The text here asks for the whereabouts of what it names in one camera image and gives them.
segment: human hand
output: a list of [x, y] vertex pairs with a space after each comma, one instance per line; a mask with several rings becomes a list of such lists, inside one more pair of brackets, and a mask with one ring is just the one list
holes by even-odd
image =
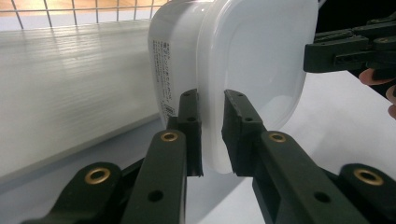
[[[381, 79], [381, 80], [375, 80], [373, 79], [373, 74], [374, 74], [375, 70], [372, 68], [369, 68], [367, 70], [364, 70], [360, 75], [359, 75], [359, 80], [361, 81], [361, 83], [365, 84], [365, 85], [380, 85], [380, 84], [384, 84], [387, 82], [392, 81], [394, 78], [390, 78], [390, 79]], [[396, 86], [392, 86], [387, 90], [387, 98], [390, 100], [391, 103], [393, 103], [393, 105], [391, 105], [388, 109], [389, 114], [396, 119], [396, 90], [395, 90]]]

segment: brass screw insert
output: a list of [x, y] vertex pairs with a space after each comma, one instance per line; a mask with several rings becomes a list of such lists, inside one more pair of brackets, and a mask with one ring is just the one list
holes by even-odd
[[366, 184], [381, 186], [384, 184], [384, 180], [378, 174], [365, 169], [356, 169], [353, 174], [361, 181]]
[[177, 140], [177, 133], [164, 133], [163, 135], [161, 135], [161, 139], [164, 142], [173, 142]]
[[90, 185], [96, 185], [104, 182], [110, 177], [110, 171], [107, 168], [97, 167], [91, 169], [85, 175], [85, 182]]
[[273, 140], [274, 142], [278, 142], [278, 143], [286, 142], [285, 135], [283, 135], [281, 133], [271, 133], [270, 134], [270, 139]]

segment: wire grid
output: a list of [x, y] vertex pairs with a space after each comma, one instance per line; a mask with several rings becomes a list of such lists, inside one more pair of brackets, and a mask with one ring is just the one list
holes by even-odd
[[128, 9], [131, 8], [134, 11], [134, 21], [136, 20], [136, 11], [139, 8], [150, 8], [150, 13], [149, 13], [149, 19], [152, 19], [153, 16], [153, 10], [155, 7], [161, 7], [162, 5], [155, 5], [155, 0], [151, 0], [151, 4], [150, 5], [146, 5], [146, 6], [139, 6], [138, 5], [138, 0], [134, 0], [134, 5], [130, 5], [130, 6], [120, 6], [120, 0], [117, 0], [117, 5], [114, 7], [99, 7], [98, 6], [98, 1], [99, 0], [95, 0], [95, 7], [76, 7], [75, 4], [75, 0], [71, 0], [72, 3], [72, 7], [71, 8], [51, 8], [49, 9], [48, 4], [47, 4], [47, 0], [43, 0], [45, 9], [19, 9], [17, 8], [15, 1], [14, 0], [10, 0], [11, 4], [13, 6], [14, 9], [0, 9], [0, 13], [6, 13], [6, 12], [15, 12], [16, 17], [18, 18], [18, 22], [20, 24], [21, 29], [23, 30], [23, 22], [21, 20], [21, 16], [20, 16], [20, 12], [42, 12], [45, 11], [47, 13], [47, 18], [49, 21], [49, 27], [52, 28], [52, 21], [51, 21], [51, 15], [50, 12], [55, 12], [55, 11], [73, 11], [73, 16], [74, 16], [74, 24], [78, 25], [78, 20], [77, 20], [77, 16], [76, 16], [76, 11], [82, 11], [82, 10], [95, 10], [95, 14], [96, 14], [96, 23], [99, 23], [99, 10], [101, 9], [116, 9], [117, 11], [117, 18], [116, 21], [119, 21], [120, 19], [120, 9]]

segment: white plastic container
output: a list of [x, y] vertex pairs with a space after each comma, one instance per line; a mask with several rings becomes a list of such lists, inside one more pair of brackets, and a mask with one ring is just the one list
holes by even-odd
[[317, 0], [181, 0], [160, 8], [148, 47], [163, 122], [177, 114], [183, 91], [198, 88], [205, 162], [231, 172], [221, 138], [224, 90], [244, 93], [265, 127], [279, 129], [300, 98], [317, 16]]

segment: white table surface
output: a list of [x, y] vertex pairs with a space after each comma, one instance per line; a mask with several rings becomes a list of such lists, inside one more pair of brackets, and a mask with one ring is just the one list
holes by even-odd
[[[390, 103], [347, 72], [307, 76], [303, 95], [281, 129], [293, 136], [321, 167], [338, 173], [347, 163], [374, 166], [396, 178], [396, 121]], [[162, 128], [158, 120], [38, 171], [0, 185], [0, 223], [19, 223], [44, 216], [65, 184], [80, 168], [110, 161], [126, 167], [139, 160], [150, 137]], [[219, 175], [205, 169], [189, 177], [187, 223], [263, 223], [250, 178]]]

